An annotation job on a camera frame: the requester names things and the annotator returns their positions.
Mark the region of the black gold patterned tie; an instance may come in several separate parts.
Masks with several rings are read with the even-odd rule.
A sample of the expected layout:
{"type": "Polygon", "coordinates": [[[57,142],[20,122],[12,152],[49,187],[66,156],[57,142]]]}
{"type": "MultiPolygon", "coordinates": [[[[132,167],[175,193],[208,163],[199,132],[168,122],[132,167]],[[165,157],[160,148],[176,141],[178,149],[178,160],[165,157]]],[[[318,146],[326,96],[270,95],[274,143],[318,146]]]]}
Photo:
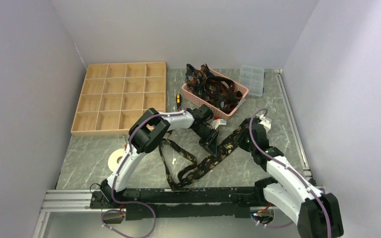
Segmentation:
{"type": "Polygon", "coordinates": [[[217,146],[219,155],[208,155],[200,163],[197,162],[196,157],[193,154],[180,147],[177,143],[170,139],[163,138],[160,141],[158,150],[165,167],[166,180],[170,188],[178,189],[188,186],[213,170],[218,164],[225,160],[239,147],[239,143],[241,142],[243,135],[248,128],[248,125],[243,124],[237,127],[227,138],[222,141],[220,145],[217,146]],[[177,178],[179,180],[178,183],[174,181],[162,152],[162,149],[166,144],[171,146],[174,151],[179,153],[180,156],[190,161],[190,165],[184,167],[177,173],[177,178]]]}

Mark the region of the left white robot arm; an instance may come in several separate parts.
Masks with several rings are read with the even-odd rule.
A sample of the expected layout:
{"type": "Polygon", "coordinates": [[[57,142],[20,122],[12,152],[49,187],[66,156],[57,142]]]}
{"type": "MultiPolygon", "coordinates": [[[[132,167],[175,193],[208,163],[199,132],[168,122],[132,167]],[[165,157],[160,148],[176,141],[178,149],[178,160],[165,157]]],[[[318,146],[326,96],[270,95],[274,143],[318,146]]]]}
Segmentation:
{"type": "Polygon", "coordinates": [[[200,137],[201,146],[211,155],[215,155],[219,130],[207,123],[212,117],[213,112],[206,105],[172,113],[160,113],[149,108],[130,128],[125,154],[115,171],[101,183],[103,202],[110,208],[121,205],[123,193],[137,165],[144,156],[159,146],[168,131],[193,130],[200,137]]]}

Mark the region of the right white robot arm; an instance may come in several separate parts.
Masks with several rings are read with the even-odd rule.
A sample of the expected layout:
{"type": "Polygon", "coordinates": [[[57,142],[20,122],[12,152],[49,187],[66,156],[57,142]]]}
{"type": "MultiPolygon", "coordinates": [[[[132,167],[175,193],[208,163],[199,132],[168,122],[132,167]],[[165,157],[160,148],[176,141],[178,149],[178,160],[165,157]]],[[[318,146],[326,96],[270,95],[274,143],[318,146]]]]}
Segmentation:
{"type": "Polygon", "coordinates": [[[270,176],[260,181],[254,201],[279,208],[296,225],[302,238],[339,238],[344,228],[337,197],[308,182],[284,154],[269,144],[264,126],[244,120],[240,147],[270,176]]]}

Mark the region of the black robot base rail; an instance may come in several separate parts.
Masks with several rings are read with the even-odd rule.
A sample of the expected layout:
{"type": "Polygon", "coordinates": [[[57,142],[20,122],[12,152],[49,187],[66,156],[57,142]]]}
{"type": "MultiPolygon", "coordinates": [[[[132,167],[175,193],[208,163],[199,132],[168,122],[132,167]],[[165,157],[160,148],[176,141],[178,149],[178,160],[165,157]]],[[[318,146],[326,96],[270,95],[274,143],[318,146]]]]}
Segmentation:
{"type": "Polygon", "coordinates": [[[258,211],[271,216],[274,206],[253,186],[203,188],[128,188],[115,203],[101,191],[92,192],[90,208],[119,209],[126,220],[144,218],[218,217],[250,218],[258,211]]]}

